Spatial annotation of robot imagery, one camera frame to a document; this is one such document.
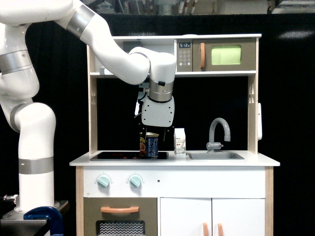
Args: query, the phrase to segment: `black cooktop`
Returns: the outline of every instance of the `black cooktop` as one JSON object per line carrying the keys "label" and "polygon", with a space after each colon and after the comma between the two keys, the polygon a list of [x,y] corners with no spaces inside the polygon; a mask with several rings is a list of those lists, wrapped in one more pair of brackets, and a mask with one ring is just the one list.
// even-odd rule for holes
{"label": "black cooktop", "polygon": [[132,151],[103,151],[92,157],[91,161],[107,161],[107,160],[167,160],[168,152],[159,152],[158,157],[140,156],[140,152]]}

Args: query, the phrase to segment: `small carton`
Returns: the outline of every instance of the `small carton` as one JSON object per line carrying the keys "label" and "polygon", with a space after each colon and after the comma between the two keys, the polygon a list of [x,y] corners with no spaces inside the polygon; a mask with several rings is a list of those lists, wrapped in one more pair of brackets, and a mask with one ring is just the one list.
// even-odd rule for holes
{"label": "small carton", "polygon": [[176,156],[186,156],[186,136],[184,128],[175,129],[174,153]]}

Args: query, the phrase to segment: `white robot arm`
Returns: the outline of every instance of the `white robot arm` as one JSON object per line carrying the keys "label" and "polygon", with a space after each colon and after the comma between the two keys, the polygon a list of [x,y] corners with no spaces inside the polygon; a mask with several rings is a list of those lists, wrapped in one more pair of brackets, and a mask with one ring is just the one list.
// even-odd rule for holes
{"label": "white robot arm", "polygon": [[112,39],[106,21],[79,0],[0,0],[0,104],[9,125],[20,132],[21,211],[54,205],[56,118],[48,106],[32,101],[39,82],[25,44],[30,24],[45,21],[75,34],[109,71],[129,84],[143,82],[150,73],[142,109],[145,125],[168,127],[174,116],[174,56],[144,48],[128,55]]}

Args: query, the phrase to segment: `can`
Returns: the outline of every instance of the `can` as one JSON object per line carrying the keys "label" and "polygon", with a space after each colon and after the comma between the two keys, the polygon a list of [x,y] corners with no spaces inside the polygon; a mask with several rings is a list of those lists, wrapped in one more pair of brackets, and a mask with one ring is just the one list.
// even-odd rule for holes
{"label": "can", "polygon": [[146,137],[140,133],[140,156],[158,157],[158,134],[148,132]]}

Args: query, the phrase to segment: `gray faucet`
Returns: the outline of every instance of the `gray faucet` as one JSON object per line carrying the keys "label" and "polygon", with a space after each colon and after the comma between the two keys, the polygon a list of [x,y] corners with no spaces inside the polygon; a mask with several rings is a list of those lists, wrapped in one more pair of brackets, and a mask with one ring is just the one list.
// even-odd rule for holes
{"label": "gray faucet", "polygon": [[213,152],[214,150],[221,149],[223,145],[219,142],[215,143],[215,128],[218,123],[221,123],[224,129],[224,141],[231,141],[230,127],[228,126],[225,119],[216,118],[210,125],[209,130],[209,142],[207,143],[207,153]]}

